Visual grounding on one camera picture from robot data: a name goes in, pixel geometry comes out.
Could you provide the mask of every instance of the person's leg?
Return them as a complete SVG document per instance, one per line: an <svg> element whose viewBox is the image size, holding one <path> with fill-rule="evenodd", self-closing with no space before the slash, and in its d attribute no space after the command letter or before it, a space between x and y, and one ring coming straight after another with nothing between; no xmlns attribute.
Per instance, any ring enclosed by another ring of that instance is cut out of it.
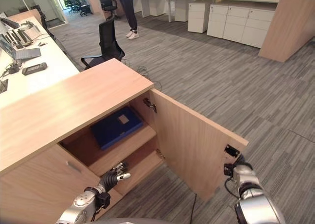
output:
<svg viewBox="0 0 315 224"><path fill-rule="evenodd" d="M128 23L130 25L130 28L137 33L137 19L134 14L134 9L133 9L133 0L120 0L122 3L122 6L124 8L126 18L128 20Z"/></svg>

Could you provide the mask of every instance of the door hinge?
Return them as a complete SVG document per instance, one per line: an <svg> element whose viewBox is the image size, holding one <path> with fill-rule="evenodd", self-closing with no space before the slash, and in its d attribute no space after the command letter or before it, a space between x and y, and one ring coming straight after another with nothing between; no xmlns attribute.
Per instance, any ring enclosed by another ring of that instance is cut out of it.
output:
<svg viewBox="0 0 315 224"><path fill-rule="evenodd" d="M232 157L237 158L239 156L240 151L237 149L233 148L231 145L227 145L224 150L226 153L230 154Z"/></svg>
<svg viewBox="0 0 315 224"><path fill-rule="evenodd" d="M155 113L158 113L158 112L157 112L157 107L156 107L156 105L153 104L153 103L151 103L150 100L149 100L147 97L146 97L145 99L143 99L143 102L144 102L144 104L145 104L147 107L152 108Z"/></svg>
<svg viewBox="0 0 315 224"><path fill-rule="evenodd" d="M157 149L157 155L159 155L162 159L165 160L165 157L164 157L164 155L161 153L161 150L160 150L160 149Z"/></svg>

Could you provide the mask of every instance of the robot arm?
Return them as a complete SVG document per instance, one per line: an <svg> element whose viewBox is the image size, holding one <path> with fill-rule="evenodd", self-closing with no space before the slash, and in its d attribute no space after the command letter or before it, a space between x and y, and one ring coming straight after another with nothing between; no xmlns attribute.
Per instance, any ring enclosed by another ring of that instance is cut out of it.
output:
<svg viewBox="0 0 315 224"><path fill-rule="evenodd" d="M224 174L236 182L239 201L235 212L239 224L285 224L282 213L271 202L262 188L252 166L243 161L225 164Z"/></svg>
<svg viewBox="0 0 315 224"><path fill-rule="evenodd" d="M126 164L119 163L113 169L105 173L96 187L87 187L84 192L77 196L72 205L60 216L56 224L84 224L102 208L107 208L110 204L109 191L118 181L130 177L129 173L123 174Z"/></svg>

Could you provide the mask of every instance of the white sneaker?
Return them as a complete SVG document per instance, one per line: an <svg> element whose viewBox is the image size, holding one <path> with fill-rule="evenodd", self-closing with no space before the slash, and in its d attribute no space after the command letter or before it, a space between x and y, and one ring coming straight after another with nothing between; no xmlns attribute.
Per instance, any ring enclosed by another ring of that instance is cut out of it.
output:
<svg viewBox="0 0 315 224"><path fill-rule="evenodd" d="M130 31L128 34L126 34L126 37L129 38L132 35L132 31Z"/></svg>
<svg viewBox="0 0 315 224"><path fill-rule="evenodd" d="M138 37L139 37L138 33L132 32L131 36L128 39L133 40L133 39L138 38Z"/></svg>

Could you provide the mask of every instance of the blue binder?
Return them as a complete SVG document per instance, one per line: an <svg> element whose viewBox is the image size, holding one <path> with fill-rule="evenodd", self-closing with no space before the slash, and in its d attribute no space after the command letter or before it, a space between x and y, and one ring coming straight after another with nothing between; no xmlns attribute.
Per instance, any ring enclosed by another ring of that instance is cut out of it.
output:
<svg viewBox="0 0 315 224"><path fill-rule="evenodd" d="M91 130L101 149L105 150L142 125L137 115L126 106L91 126Z"/></svg>

